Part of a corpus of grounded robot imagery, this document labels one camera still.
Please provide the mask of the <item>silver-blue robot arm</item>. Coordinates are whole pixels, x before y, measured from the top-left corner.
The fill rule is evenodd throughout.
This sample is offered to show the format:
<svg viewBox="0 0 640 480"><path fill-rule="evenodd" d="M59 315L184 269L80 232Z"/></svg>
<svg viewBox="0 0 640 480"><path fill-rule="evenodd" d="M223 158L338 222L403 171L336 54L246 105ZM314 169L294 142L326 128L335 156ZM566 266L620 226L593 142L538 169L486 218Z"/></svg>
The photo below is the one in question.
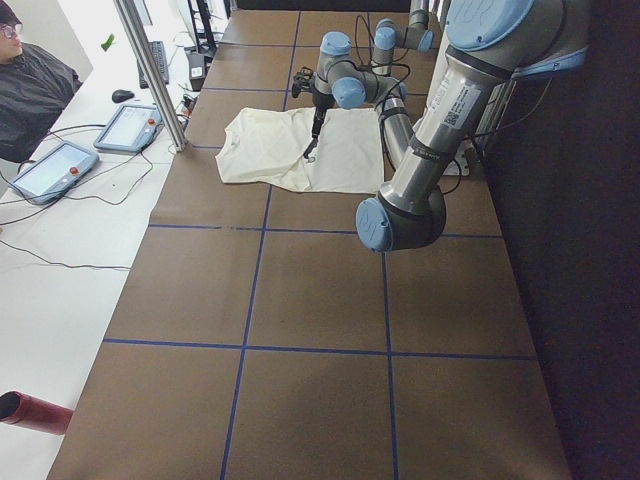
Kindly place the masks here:
<svg viewBox="0 0 640 480"><path fill-rule="evenodd" d="M399 28L390 19L381 20L372 37L373 53L368 64L358 65L351 57L350 38L339 31L324 35L317 67L303 68L294 77L292 95L309 92L315 108L311 141L303 157L312 158L329 109L339 106L349 110L370 104L378 114L383 151L397 168L404 157L414 130L404 100L406 85L392 77L392 68L399 64L395 50L430 50L435 34L429 29L429 3L410 3L408 26Z"/></svg>
<svg viewBox="0 0 640 480"><path fill-rule="evenodd" d="M356 227L370 250L427 246L446 223L438 182L478 125L493 89L509 80L549 78L583 65L588 1L454 1L447 15L446 69L392 179L360 203Z"/></svg>

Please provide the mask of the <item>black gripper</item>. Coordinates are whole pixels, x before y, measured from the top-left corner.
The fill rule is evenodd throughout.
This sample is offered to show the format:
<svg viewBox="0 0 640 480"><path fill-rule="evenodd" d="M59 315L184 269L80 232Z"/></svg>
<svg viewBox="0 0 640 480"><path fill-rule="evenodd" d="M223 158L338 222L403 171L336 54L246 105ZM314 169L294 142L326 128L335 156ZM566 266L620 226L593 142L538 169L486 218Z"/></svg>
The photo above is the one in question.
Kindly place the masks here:
<svg viewBox="0 0 640 480"><path fill-rule="evenodd" d="M315 90L312 93L312 101L316 110L313 116L311 137L313 141L317 141L325 121L325 110L332 108L332 94L325 94Z"/></svg>

